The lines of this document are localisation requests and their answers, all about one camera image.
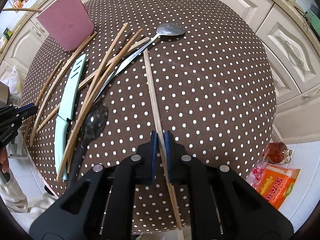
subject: silver screw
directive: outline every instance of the silver screw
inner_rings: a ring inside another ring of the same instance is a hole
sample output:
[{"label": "silver screw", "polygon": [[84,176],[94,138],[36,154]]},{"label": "silver screw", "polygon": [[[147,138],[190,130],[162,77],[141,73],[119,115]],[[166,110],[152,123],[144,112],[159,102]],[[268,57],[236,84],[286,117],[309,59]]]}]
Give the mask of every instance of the silver screw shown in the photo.
[{"label": "silver screw", "polygon": [[190,155],[182,155],[181,160],[183,160],[184,162],[189,162],[191,161],[191,156]]},{"label": "silver screw", "polygon": [[221,165],[220,167],[219,167],[219,169],[220,169],[220,171],[222,171],[222,172],[228,172],[229,170],[230,170],[230,168],[229,168],[229,166],[227,166],[227,165]]},{"label": "silver screw", "polygon": [[97,164],[93,166],[93,171],[99,172],[103,170],[103,166],[101,164]]},{"label": "silver screw", "polygon": [[141,160],[141,156],[139,154],[134,154],[131,156],[131,160],[134,162],[137,162],[137,161]]}]

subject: white plastic bag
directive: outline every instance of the white plastic bag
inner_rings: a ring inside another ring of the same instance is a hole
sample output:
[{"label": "white plastic bag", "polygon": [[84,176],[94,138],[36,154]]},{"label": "white plastic bag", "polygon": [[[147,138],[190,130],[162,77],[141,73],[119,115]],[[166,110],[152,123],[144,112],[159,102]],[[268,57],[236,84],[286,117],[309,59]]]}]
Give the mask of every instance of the white plastic bag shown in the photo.
[{"label": "white plastic bag", "polygon": [[0,81],[9,87],[10,94],[21,98],[22,90],[16,66],[12,68],[11,72],[10,69],[7,69]]}]

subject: white cloth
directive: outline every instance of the white cloth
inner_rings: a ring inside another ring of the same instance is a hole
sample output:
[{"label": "white cloth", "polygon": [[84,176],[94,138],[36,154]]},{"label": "white cloth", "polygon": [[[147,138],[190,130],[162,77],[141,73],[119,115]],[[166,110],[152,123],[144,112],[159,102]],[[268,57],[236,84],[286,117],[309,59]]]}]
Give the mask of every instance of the white cloth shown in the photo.
[{"label": "white cloth", "polygon": [[10,169],[9,173],[10,180],[6,184],[0,185],[0,196],[15,220],[29,233],[33,221],[46,211],[57,197],[44,193],[39,200],[28,203],[26,195],[22,192]]}]

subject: spoon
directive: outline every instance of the spoon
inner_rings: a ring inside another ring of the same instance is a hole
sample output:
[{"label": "spoon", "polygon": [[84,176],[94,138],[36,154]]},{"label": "spoon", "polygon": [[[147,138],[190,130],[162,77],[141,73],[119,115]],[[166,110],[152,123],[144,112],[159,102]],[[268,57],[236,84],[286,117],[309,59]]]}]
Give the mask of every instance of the spoon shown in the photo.
[{"label": "spoon", "polygon": [[94,101],[96,101],[99,98],[99,96],[103,92],[104,88],[109,84],[110,80],[113,79],[113,77],[115,75],[118,75],[125,67],[127,67],[127,65],[129,65],[130,62],[132,62],[135,59],[135,57],[137,57],[142,51],[144,51],[144,49],[146,47],[148,47],[156,38],[158,38],[159,36],[178,36],[178,35],[182,35],[184,33],[185,33],[184,28],[179,25],[176,25],[173,23],[161,23],[157,28],[157,34],[147,44],[145,44],[143,47],[141,47],[136,52],[134,52],[129,57],[127,57],[121,63],[121,65],[117,69],[115,69],[110,74],[110,76],[108,76],[107,80],[105,81],[105,83],[101,87],[101,89],[100,89],[98,95],[96,96],[96,98],[94,99]]},{"label": "spoon", "polygon": [[108,119],[108,107],[102,104],[102,100],[92,106],[89,114],[82,124],[82,141],[77,147],[72,159],[70,173],[67,180],[67,189],[77,181],[77,175],[80,171],[82,161],[87,152],[87,145],[100,136],[103,132]]}]

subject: polka dot tablecloth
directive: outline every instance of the polka dot tablecloth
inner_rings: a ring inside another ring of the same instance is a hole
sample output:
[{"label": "polka dot tablecloth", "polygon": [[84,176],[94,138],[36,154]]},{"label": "polka dot tablecloth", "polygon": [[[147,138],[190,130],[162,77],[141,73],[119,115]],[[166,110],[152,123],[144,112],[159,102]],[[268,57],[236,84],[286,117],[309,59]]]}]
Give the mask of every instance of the polka dot tablecloth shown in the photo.
[{"label": "polka dot tablecloth", "polygon": [[[171,130],[175,140],[203,163],[228,164],[245,178],[270,140],[276,101],[265,50],[244,20],[219,0],[90,0],[85,7],[98,34],[82,52],[87,54],[82,80],[98,68],[124,23],[129,26],[113,56],[139,28],[141,39],[153,37],[161,23],[185,28],[184,35],[162,37],[149,47],[163,129]],[[28,72],[23,104],[36,101],[59,60],[66,62],[70,56],[51,36],[45,40]],[[69,73],[55,89],[42,120],[60,102]],[[77,94],[67,138],[87,90]],[[80,176],[97,163],[119,164],[150,140],[155,125],[143,56],[113,79],[104,102],[109,107],[108,122],[89,144]],[[36,135],[29,151],[49,186],[61,195],[66,183],[55,179],[55,119]],[[136,187],[135,234],[177,227],[160,154],[156,161],[155,184]],[[187,187],[175,190],[182,224],[189,225]]]}]

